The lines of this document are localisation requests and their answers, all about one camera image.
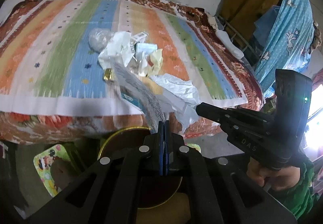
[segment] brown bucket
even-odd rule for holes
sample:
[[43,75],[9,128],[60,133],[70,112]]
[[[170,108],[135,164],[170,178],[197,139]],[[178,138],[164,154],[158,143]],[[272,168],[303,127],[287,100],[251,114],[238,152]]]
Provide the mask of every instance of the brown bucket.
[[[98,159],[111,156],[123,148],[139,147],[143,145],[147,135],[150,135],[147,127],[121,129],[105,141]],[[176,193],[181,180],[182,177],[142,177],[138,208],[149,209],[164,204]]]

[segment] bed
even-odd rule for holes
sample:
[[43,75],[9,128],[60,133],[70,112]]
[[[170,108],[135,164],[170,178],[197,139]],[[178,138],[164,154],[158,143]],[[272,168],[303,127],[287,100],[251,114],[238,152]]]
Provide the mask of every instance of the bed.
[[[170,0],[25,0],[0,27],[0,138],[20,144],[74,141],[130,126],[143,114],[102,80],[88,32],[94,27],[149,33],[163,48],[160,74],[191,80],[202,101],[260,110],[261,89],[252,73],[216,37],[209,16]],[[143,82],[155,93],[149,79]],[[201,118],[185,138],[213,135],[218,124]]]

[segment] colorful striped blanket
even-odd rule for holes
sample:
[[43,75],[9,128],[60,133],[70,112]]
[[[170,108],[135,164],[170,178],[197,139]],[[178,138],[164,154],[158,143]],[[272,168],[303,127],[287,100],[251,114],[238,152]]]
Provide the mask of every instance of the colorful striped blanket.
[[[159,74],[191,80],[201,101],[220,107],[248,103],[250,93],[239,76],[242,72],[250,75],[237,60],[229,62],[230,69],[223,59],[229,54],[226,49],[205,36],[209,28],[198,24],[205,13],[196,11],[198,14],[191,14],[190,19],[173,4],[167,10],[152,6],[149,0],[43,0],[37,4],[0,42],[3,120],[8,122],[15,116],[9,116],[10,112],[27,114],[27,120],[35,124],[46,116],[141,116],[139,110],[120,99],[116,84],[103,81],[98,54],[88,44],[88,34],[96,27],[132,34],[147,32],[146,42],[163,49]],[[142,81],[155,94],[161,93],[148,78]],[[26,120],[20,123],[30,126]],[[75,129],[70,120],[64,126]],[[96,132],[106,131],[102,125],[95,127]]]

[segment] green stripe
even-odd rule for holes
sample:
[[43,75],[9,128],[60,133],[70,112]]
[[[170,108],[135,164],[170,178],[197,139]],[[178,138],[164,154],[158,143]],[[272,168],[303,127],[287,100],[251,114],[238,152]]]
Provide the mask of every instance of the green stripe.
[[195,45],[192,37],[178,23],[177,17],[168,14],[168,20],[173,26],[181,41],[185,44],[187,53],[193,64],[197,67],[201,77],[213,99],[226,99],[225,93],[210,67],[207,59]]
[[74,57],[87,22],[91,19],[101,0],[88,0],[72,18],[53,54],[46,60],[45,74],[36,82],[38,96],[57,97],[62,94],[65,76]]

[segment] silver screw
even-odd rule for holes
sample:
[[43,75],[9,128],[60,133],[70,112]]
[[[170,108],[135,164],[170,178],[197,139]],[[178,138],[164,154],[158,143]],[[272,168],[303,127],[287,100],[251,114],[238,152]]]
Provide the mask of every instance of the silver screw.
[[190,148],[188,146],[181,146],[180,147],[180,152],[182,153],[187,153],[190,151]]
[[141,147],[139,148],[139,151],[140,151],[140,152],[142,152],[142,153],[146,153],[146,152],[148,152],[148,151],[149,151],[149,147],[148,147],[148,146],[143,145],[143,146],[141,146]]
[[100,163],[102,165],[107,165],[110,163],[110,158],[108,158],[107,156],[104,156],[103,158],[100,159]]
[[226,164],[228,164],[228,163],[229,163],[229,161],[228,161],[225,157],[220,157],[220,158],[218,159],[218,163],[219,163],[220,165],[226,165]]

